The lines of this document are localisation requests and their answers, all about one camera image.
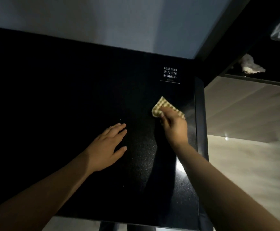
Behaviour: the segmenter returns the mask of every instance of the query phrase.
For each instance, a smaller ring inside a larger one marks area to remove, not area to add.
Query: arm
[[[127,133],[116,124],[100,134],[65,167],[0,205],[0,230],[42,230],[85,179],[115,163],[126,151],[115,147]]]
[[[278,230],[280,221],[227,179],[188,144],[187,122],[160,108],[162,125],[216,230]]]

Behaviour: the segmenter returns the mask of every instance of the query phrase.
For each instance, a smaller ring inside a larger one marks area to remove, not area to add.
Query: label
[[[177,68],[164,67],[161,74],[160,81],[180,83],[180,77]]]

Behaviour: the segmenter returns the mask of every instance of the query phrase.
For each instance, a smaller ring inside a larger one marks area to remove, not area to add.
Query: person's left hand
[[[89,157],[89,168],[93,172],[100,171],[114,164],[125,153],[127,147],[121,147],[114,152],[115,147],[122,141],[127,130],[123,130],[126,124],[116,124],[105,129],[97,138],[82,152]]]

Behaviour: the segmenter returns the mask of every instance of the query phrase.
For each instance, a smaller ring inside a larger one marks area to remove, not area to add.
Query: checkered cloth
[[[160,107],[170,107],[172,108],[174,111],[176,111],[178,113],[178,115],[181,118],[185,119],[185,114],[182,113],[180,110],[178,110],[177,108],[175,108],[172,104],[170,104],[163,96],[159,99],[159,101],[157,102],[157,104],[153,107],[152,109],[152,115],[153,117],[159,117],[160,114],[162,113],[159,108]]]

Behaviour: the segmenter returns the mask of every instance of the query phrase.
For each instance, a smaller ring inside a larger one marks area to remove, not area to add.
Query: black table
[[[0,30],[0,55],[0,203],[121,122],[124,156],[92,174],[58,215],[200,228],[196,192],[151,115],[164,96],[185,113],[189,143],[208,157],[204,87],[193,61],[8,30]],[[177,83],[161,81],[167,71]]]

